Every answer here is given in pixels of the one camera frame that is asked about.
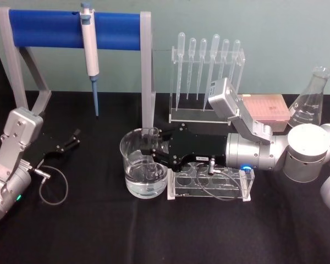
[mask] cable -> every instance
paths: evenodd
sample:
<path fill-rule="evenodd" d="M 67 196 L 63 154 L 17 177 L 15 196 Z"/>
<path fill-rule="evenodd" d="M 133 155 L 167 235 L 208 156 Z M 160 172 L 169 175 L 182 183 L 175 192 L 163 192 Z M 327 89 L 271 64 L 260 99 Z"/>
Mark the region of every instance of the cable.
<path fill-rule="evenodd" d="M 53 205 L 54 206 L 54 205 L 60 205 L 60 204 L 62 204 L 66 200 L 67 195 L 68 195 L 68 182 L 67 182 L 66 176 L 59 169 L 57 169 L 55 167 L 52 167 L 52 166 L 43 165 L 43 166 L 40 166 L 40 168 L 48 168 L 48 169 L 52 169 L 54 171 L 57 171 L 58 173 L 61 174 L 62 178 L 64 179 L 64 181 L 66 183 L 65 197 L 63 197 L 63 199 L 60 202 L 48 202 L 47 200 L 44 199 L 44 197 L 42 195 L 42 187 L 43 187 L 43 184 L 45 183 L 45 179 L 43 179 L 42 183 L 39 186 L 39 196 L 40 196 L 40 199 L 42 199 L 42 201 L 45 202 L 48 205 Z"/>
<path fill-rule="evenodd" d="M 205 165 L 204 163 L 200 163 L 200 164 L 199 164 L 199 169 L 202 168 L 202 167 L 204 167 L 204 165 Z M 239 192 L 238 192 L 238 194 L 237 194 L 235 197 L 232 197 L 232 198 L 221 198 L 221 197 L 218 197 L 218 196 L 212 194 L 211 192 L 209 192 L 208 190 L 206 190 L 206 189 L 203 187 L 203 185 L 200 183 L 200 181 L 199 181 L 199 177 L 198 177 L 199 169 L 197 169 L 196 178 L 197 178 L 197 182 L 198 182 L 200 188 L 202 188 L 202 190 L 203 190 L 204 192 L 206 192 L 206 193 L 209 194 L 210 196 L 212 196 L 212 197 L 214 197 L 214 198 L 216 198 L 216 199 L 218 199 L 218 200 L 220 200 L 220 201 L 224 201 L 224 202 L 233 201 L 233 200 L 236 200 L 236 199 L 238 198 L 239 194 L 241 193 L 241 186 L 240 186 L 240 185 L 238 184 L 238 182 L 237 182 L 234 178 L 232 178 L 230 175 L 226 174 L 226 176 L 227 176 L 229 179 L 231 179 L 231 180 L 236 184 L 236 186 L 238 187 Z"/>

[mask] blue bar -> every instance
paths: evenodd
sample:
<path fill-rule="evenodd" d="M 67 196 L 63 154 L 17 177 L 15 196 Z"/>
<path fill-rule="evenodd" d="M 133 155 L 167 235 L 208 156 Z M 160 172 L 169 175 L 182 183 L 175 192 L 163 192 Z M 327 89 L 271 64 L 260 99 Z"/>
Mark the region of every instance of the blue bar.
<path fill-rule="evenodd" d="M 9 11 L 16 47 L 83 48 L 79 12 Z M 95 13 L 97 47 L 140 50 L 139 14 Z"/>

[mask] table surface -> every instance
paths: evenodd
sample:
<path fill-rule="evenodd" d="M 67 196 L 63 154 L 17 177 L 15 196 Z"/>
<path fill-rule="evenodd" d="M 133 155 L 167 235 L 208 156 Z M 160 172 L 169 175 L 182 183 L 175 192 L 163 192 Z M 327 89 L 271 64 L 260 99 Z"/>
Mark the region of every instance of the table surface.
<path fill-rule="evenodd" d="M 28 92 L 29 101 L 36 93 Z M 295 96 L 285 96 L 290 105 Z M 125 186 L 119 142 L 139 126 L 140 95 L 54 92 L 42 132 L 64 141 L 81 129 L 81 145 L 57 166 L 69 181 L 60 206 L 40 201 L 39 176 L 0 221 L 0 263 L 330 263 L 330 210 L 320 187 L 330 175 L 298 184 L 282 173 L 255 171 L 250 202 L 178 197 L 150 200 Z M 13 100 L 0 98 L 0 135 Z M 169 126 L 168 95 L 158 94 L 155 126 Z M 330 123 L 330 96 L 322 123 Z M 225 134 L 224 124 L 189 124 Z"/>

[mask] beaker with water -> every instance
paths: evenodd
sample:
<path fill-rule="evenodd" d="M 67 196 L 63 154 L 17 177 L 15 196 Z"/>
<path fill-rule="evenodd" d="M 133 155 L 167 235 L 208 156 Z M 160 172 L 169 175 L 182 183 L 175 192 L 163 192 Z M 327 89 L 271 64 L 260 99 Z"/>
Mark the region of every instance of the beaker with water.
<path fill-rule="evenodd" d="M 315 67 L 312 79 L 307 88 L 297 97 L 290 106 L 290 121 L 288 124 L 295 127 L 300 124 L 320 125 L 323 107 L 324 87 L 330 78 L 330 70 L 325 67 Z"/>
<path fill-rule="evenodd" d="M 167 167 L 141 153 L 141 150 L 149 149 L 167 152 L 167 145 L 160 140 L 157 128 L 135 129 L 120 142 L 127 189 L 141 199 L 158 196 L 167 185 Z"/>

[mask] light green wall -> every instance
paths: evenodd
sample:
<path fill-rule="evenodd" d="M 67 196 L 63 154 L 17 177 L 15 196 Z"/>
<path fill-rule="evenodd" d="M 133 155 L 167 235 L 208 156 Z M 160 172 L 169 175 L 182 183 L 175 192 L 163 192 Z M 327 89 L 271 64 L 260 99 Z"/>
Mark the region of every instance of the light green wall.
<path fill-rule="evenodd" d="M 311 69 L 330 67 L 330 0 L 94 0 L 97 12 L 151 11 L 156 91 L 168 92 L 171 46 L 218 33 L 241 40 L 246 66 L 240 92 L 298 94 Z M 19 9 L 79 10 L 80 0 L 0 0 Z M 83 50 L 34 48 L 51 90 L 90 91 Z M 0 55 L 4 58 L 0 37 Z M 100 91 L 140 91 L 139 52 L 99 51 Z M 27 90 L 35 84 L 24 67 Z M 330 94 L 330 80 L 325 89 Z"/>

